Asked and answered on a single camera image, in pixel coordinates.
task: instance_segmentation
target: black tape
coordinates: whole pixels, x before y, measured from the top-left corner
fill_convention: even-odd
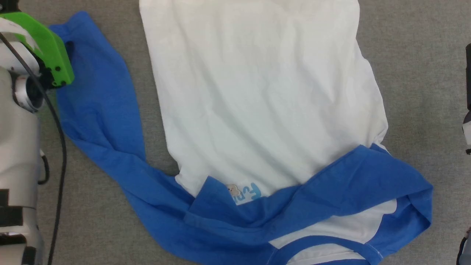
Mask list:
[[[6,235],[0,234],[0,247],[7,245],[26,244],[26,237],[24,235]]]
[[[36,249],[33,247],[26,247],[23,251],[23,259],[21,265],[34,265],[36,259]]]
[[[0,14],[20,11],[18,8],[18,1],[19,0],[0,0],[0,5],[2,5]]]
[[[0,207],[8,206],[8,191],[9,190],[0,190]]]
[[[23,225],[23,207],[0,207],[0,227]]]

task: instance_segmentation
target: black cable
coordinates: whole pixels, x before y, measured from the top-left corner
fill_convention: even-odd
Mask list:
[[[43,162],[43,164],[44,164],[44,172],[45,172],[45,175],[44,175],[44,180],[38,181],[38,184],[39,184],[39,185],[46,184],[46,183],[49,181],[49,163],[48,163],[48,158],[46,157],[46,155],[41,156],[41,158],[42,158],[42,162]]]
[[[460,250],[458,252],[458,257],[456,258],[456,265],[460,265],[460,257],[461,257],[461,254],[463,253],[463,248],[464,248],[464,244],[465,244],[466,240],[467,240],[466,237],[463,237],[463,239],[461,240]]]
[[[60,143],[62,146],[62,168],[61,168],[61,173],[60,173],[59,193],[57,196],[56,220],[54,222],[54,231],[52,233],[51,248],[49,250],[49,258],[48,258],[48,265],[51,265],[52,258],[54,255],[54,249],[56,247],[57,231],[59,229],[60,210],[62,207],[62,194],[64,192],[65,169],[67,167],[67,149],[65,146],[65,136],[64,136],[64,132],[62,131],[62,127],[60,125],[59,117],[57,116],[57,113],[54,110],[54,107],[52,106],[52,103],[49,100],[49,97],[47,96],[46,91],[44,90],[43,86],[39,82],[38,78],[34,75],[31,68],[28,66],[28,64],[23,60],[23,58],[21,58],[21,56],[18,54],[15,48],[11,46],[10,42],[5,38],[5,36],[2,33],[0,33],[0,40],[8,47],[8,49],[13,53],[13,55],[15,55],[15,57],[18,59],[18,61],[21,63],[21,65],[25,68],[25,70],[30,75],[32,81],[34,82],[38,90],[44,96],[46,104],[49,110],[51,111],[52,117],[54,118],[54,122],[56,123],[57,130],[59,131],[59,138],[60,138]]]

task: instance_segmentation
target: printed logo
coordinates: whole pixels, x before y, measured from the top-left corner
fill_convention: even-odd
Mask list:
[[[231,187],[234,186],[236,190],[231,191],[231,189],[229,188],[230,186]],[[227,189],[231,193],[232,199],[234,200],[234,202],[236,204],[242,204],[242,203],[249,202],[251,200],[255,200],[255,199],[258,199],[258,198],[262,197],[262,193],[260,192],[260,189],[257,187],[257,185],[255,183],[253,183],[253,182],[250,183],[250,186],[251,186],[252,189],[245,186],[242,189],[242,192],[239,189],[237,189],[237,186],[235,186],[233,184],[228,185]]]

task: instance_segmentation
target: gray fabric surface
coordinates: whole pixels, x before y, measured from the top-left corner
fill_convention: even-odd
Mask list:
[[[381,89],[390,129],[384,144],[435,186],[432,227],[382,263],[452,264],[471,225],[471,157],[461,123],[465,109],[464,47],[471,42],[467,0],[360,0],[358,42]],[[169,156],[138,0],[23,0],[44,24],[86,10],[126,61],[136,88],[148,162],[177,172]],[[55,216],[61,154],[47,110],[41,146],[52,179],[40,187],[39,223],[47,245]],[[70,141],[56,265],[191,264],[162,250],[147,234],[118,185]]]

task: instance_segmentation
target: clothing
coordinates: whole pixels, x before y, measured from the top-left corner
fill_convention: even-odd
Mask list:
[[[246,203],[382,141],[357,0],[140,0],[140,12],[176,180],[191,195],[210,175]]]
[[[353,148],[303,185],[242,205],[212,177],[193,197],[146,163],[128,70],[88,14],[51,30],[74,43],[75,81],[57,91],[64,132],[120,184],[167,251],[205,265],[277,265],[315,248],[290,263],[375,265],[429,227],[432,186],[377,145]]]

